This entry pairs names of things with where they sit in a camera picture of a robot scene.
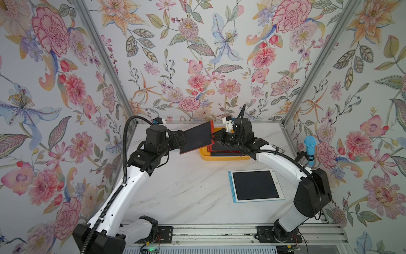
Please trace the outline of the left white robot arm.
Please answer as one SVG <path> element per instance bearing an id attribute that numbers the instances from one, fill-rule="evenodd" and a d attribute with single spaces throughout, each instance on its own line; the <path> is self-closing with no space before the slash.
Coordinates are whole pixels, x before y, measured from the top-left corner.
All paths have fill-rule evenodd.
<path id="1" fill-rule="evenodd" d="M 122 225 L 122 220 L 136 192 L 162 166 L 163 157 L 172 150 L 182 150 L 187 144 L 185 131 L 171 131 L 161 124 L 152 124 L 147 138 L 131 155 L 123 141 L 123 176 L 107 201 L 87 224 L 78 224 L 73 237 L 82 254 L 121 254 L 125 248 L 140 241 L 144 246 L 157 241 L 158 221 L 148 216 Z"/>

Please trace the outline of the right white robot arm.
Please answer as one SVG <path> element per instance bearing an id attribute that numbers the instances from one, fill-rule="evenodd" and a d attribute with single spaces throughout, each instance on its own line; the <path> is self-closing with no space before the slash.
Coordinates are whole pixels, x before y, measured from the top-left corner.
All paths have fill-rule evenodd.
<path id="1" fill-rule="evenodd" d="M 303 151 L 293 159 L 272 147 L 264 139 L 257 138 L 247 118 L 226 117 L 223 122 L 226 127 L 214 132 L 211 135 L 212 139 L 227 148 L 235 147 L 243 156 L 249 156 L 271 167 L 296 189 L 292 207 L 273 224 L 272 231 L 276 239 L 282 241 L 332 201 L 327 174 L 322 169 L 311 169 L 299 163 L 302 157 L 308 162 L 314 161 L 314 152 Z"/>

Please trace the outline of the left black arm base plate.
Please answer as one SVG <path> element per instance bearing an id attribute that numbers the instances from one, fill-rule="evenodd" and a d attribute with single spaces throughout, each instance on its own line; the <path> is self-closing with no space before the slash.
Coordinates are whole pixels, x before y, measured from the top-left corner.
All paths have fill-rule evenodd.
<path id="1" fill-rule="evenodd" d="M 172 243 L 173 226 L 153 226 L 149 235 L 136 243 Z"/>

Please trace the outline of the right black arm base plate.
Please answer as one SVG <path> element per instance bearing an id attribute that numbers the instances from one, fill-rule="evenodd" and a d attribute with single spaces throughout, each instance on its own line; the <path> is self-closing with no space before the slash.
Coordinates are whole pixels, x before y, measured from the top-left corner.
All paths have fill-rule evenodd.
<path id="1" fill-rule="evenodd" d="M 273 225 L 257 226 L 254 237 L 260 243 L 297 244 L 303 242 L 298 228 L 295 228 L 292 232 L 286 232 L 282 228 Z"/>

